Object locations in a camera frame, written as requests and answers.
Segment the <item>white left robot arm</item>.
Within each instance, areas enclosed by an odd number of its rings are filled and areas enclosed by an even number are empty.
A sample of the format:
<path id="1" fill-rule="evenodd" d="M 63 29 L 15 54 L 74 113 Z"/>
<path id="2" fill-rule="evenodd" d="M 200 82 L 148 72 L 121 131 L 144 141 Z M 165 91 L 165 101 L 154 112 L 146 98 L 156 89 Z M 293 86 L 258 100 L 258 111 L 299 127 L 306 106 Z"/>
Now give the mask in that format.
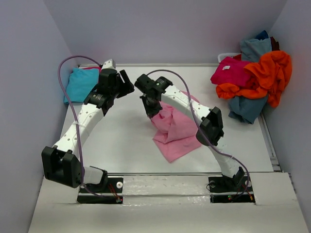
<path id="1" fill-rule="evenodd" d="M 101 70 L 99 82 L 87 95 L 80 112 L 73 114 L 74 122 L 69 129 L 59 141 L 52 147 L 45 147 L 41 153 L 47 180 L 72 188 L 92 186 L 98 192 L 107 188 L 107 171 L 83 165 L 82 146 L 113 106 L 114 100 L 132 92 L 134 85 L 125 70 Z"/>

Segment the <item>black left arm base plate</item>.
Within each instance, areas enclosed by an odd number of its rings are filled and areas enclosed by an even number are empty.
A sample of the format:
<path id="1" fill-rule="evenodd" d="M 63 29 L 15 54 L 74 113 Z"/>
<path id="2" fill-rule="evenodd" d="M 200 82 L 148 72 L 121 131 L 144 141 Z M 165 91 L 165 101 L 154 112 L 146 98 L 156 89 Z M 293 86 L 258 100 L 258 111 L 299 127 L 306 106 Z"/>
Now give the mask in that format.
<path id="1" fill-rule="evenodd" d="M 107 185 L 87 185 L 88 192 L 80 187 L 77 195 L 79 204 L 123 204 L 123 177 L 108 176 Z"/>

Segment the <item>light pink t-shirt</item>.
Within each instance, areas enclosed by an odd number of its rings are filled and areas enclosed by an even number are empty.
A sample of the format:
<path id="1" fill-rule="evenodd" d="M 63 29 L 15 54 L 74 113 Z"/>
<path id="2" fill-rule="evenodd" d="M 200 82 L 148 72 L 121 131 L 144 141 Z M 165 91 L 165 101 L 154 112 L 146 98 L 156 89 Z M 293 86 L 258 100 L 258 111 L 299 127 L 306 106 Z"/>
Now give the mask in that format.
<path id="1" fill-rule="evenodd" d="M 153 137 L 155 145 L 169 162 L 201 147 L 196 139 L 197 126 L 189 117 L 169 104 L 160 103 L 162 110 L 151 118 L 157 129 Z"/>

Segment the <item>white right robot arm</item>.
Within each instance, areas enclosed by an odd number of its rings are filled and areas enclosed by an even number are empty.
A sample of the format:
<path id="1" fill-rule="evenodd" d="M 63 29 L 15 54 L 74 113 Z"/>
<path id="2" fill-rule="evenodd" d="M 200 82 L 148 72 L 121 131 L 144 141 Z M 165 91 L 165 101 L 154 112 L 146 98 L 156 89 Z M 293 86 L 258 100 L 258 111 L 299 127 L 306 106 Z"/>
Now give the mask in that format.
<path id="1" fill-rule="evenodd" d="M 230 190 L 240 190 L 241 193 L 246 191 L 250 183 L 250 174 L 246 166 L 234 156 L 217 148 L 218 141 L 224 136 L 222 113 L 218 107 L 211 109 L 200 104 L 191 98 L 188 87 L 185 94 L 165 77 L 159 77 L 154 81 L 142 74 L 134 86 L 142 93 L 140 99 L 149 118 L 156 116 L 162 109 L 160 104 L 165 103 L 195 122 L 198 128 L 197 140 L 208 147 L 221 169 L 221 180 L 214 184 L 214 187 L 220 189 L 218 193 Z"/>

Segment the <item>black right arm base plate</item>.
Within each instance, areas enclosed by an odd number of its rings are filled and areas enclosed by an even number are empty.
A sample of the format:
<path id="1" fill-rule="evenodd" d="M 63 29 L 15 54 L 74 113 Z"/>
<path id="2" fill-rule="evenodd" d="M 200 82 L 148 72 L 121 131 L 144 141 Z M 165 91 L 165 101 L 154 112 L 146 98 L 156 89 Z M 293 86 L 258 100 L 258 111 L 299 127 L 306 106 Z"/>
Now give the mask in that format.
<path id="1" fill-rule="evenodd" d="M 210 193 L 211 203 L 255 203 L 255 196 L 251 180 L 244 176 L 238 186 L 226 183 L 221 176 L 208 178 L 206 189 Z"/>

